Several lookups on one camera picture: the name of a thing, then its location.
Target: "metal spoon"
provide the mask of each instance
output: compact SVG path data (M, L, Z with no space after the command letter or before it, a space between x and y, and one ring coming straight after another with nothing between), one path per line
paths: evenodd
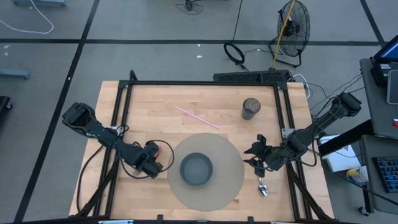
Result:
M259 191L262 196L266 197L268 196L268 188L266 185L262 184L261 177L259 177Z

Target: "keyboard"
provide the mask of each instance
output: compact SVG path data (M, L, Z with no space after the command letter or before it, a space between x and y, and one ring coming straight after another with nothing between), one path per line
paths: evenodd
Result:
M398 157L372 158L387 193L398 192Z
M218 82L287 82L290 78L288 70L268 70L256 72L230 72L216 73L213 75L214 81Z

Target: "clear plastic cup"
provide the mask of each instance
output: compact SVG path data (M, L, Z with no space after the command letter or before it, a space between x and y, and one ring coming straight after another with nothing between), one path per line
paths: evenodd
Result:
M250 120L256 115L258 111L261 109L261 104L258 100L254 98L247 98L243 102L242 108L242 118L246 120Z

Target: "wooden table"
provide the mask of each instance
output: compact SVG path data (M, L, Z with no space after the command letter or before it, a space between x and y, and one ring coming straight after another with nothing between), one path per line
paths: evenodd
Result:
M96 105L96 117L109 126L116 99L118 82L103 82ZM305 128L312 121L302 83L288 83L290 103L296 128ZM261 103L261 110L255 117L246 121L241 118L242 103L254 97ZM284 121L285 103L280 92ZM218 125L216 129L175 109L183 108L205 120ZM180 141L196 133L216 133L228 138L240 151L243 159L251 155L243 154L256 141L257 134L267 138L267 144L278 146L281 142L273 87L270 86L187 86L187 85L134 85L127 125L125 142L138 141L144 144L150 139L162 139L178 145ZM100 144L89 139L82 164L97 150ZM167 165L170 151L161 145L158 161ZM88 165L84 173L80 204L83 206L98 186L104 151ZM309 151L303 161L313 163ZM163 214L165 220L224 220L245 221L253 216L255 221L294 221L292 202L285 166L277 172L266 172L263 179L269 188L269 196L261 197L257 191L258 181L254 169L244 165L244 183L238 196L229 205L212 212L192 210L182 204L172 193L167 182L167 173L156 179L134 180L119 169L111 218L151 219ZM316 167L304 166L307 189L325 213L333 217L325 176L320 162ZM300 216L305 218L301 194L297 189ZM102 199L101 213L104 213L108 190ZM75 214L76 194L70 214Z

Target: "desk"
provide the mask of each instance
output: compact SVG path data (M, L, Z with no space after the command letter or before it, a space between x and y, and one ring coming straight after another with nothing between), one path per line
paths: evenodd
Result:
M111 124L119 82L103 82L96 105L96 117L105 126ZM288 83L289 96L296 128L305 128L312 121L302 83ZM242 103L254 97L261 102L261 110L250 121L241 118ZM221 129L202 123L174 107L178 106L208 120ZM118 124L122 111L119 111ZM163 139L175 147L180 141L195 133L216 133L228 138L243 154L261 133L267 144L276 146L281 142L280 126L276 110L274 89L271 86L216 86L216 85L133 85L126 124L130 127L124 141L144 143L150 139ZM99 148L99 143L89 139L82 164ZM103 163L101 151L88 165L82 181L80 204L83 206L98 186ZM167 164L170 153L162 150L158 161ZM313 162L312 152L302 157ZM288 178L285 167L277 172L266 172L263 179L269 188L267 198L257 191L258 181L254 169L245 164L243 187L238 196L221 210L201 212L183 205L172 193L167 174L156 179L134 180L119 169L116 191L113 198L111 218L155 220L163 214L165 220L230 220L245 221L253 216L255 221L294 221ZM320 162L316 167L304 167L308 191L325 213L333 217L325 176ZM105 190L99 214L104 214ZM76 214L76 194L70 214ZM303 205L299 203L304 217Z
M373 157L398 157L398 140L364 135L359 144L361 146L361 153L364 154L366 168L368 169L370 190L391 200L398 201L398 194L386 193L384 190L379 174L372 161ZM397 207L390 202L375 197L373 194L369 194L368 197L371 197L374 208L380 212L398 214Z
M397 106L388 105L387 89L376 85L371 74L373 68L371 59L361 59L359 63L371 119L319 146L322 156L359 141L365 134L398 139L398 129L392 125L393 119L398 118Z

